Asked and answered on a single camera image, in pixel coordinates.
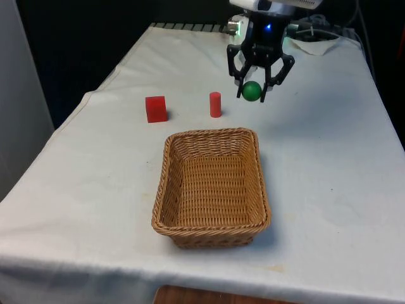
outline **white tablecloth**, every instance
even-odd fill
[[[226,46],[150,28],[84,96],[0,203],[3,304],[150,303],[162,284],[405,303],[405,155],[361,51],[342,40],[311,56],[286,41],[296,64],[261,104],[235,97]],[[148,124],[144,98],[159,95],[170,120]],[[246,247],[178,249],[151,227],[164,140],[222,127],[258,133],[272,224]]]

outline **black background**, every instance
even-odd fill
[[[19,0],[18,7],[55,127],[84,93],[100,85],[151,22],[226,24],[240,13],[228,0]],[[377,87],[404,145],[404,55],[397,59],[397,52],[405,1],[362,0],[361,7]],[[353,11],[354,0],[324,0],[311,14],[343,24]],[[358,20],[353,26],[364,37]]]

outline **red cylinder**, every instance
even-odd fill
[[[221,93],[212,92],[209,94],[209,114],[213,118],[221,117]]]

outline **basket rim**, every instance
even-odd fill
[[[262,197],[262,204],[265,211],[265,216],[262,221],[246,224],[246,225],[235,225],[235,226],[173,226],[169,227],[160,221],[160,215],[163,205],[163,197],[166,191],[166,185],[168,180],[168,169],[170,167],[169,152],[171,148],[171,143],[175,138],[183,136],[201,136],[201,135],[212,135],[212,134],[224,134],[224,133],[239,133],[246,132],[252,136],[254,144],[254,156],[256,158],[256,170],[259,174],[259,183]],[[226,129],[213,129],[213,130],[190,130],[186,132],[179,132],[172,134],[165,141],[165,147],[163,150],[163,164],[161,170],[161,177],[158,186],[158,192],[156,194],[156,199],[153,206],[153,216],[152,216],[152,227],[153,229],[164,235],[164,236],[217,236],[220,234],[256,234],[265,230],[270,225],[271,210],[268,204],[268,197],[266,192],[266,184],[264,182],[263,171],[261,168],[261,162],[259,157],[259,143],[258,136],[255,131],[247,128],[226,128]]]

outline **green ball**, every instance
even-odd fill
[[[247,101],[256,101],[261,96],[261,87],[256,81],[248,81],[242,87],[242,95]]]

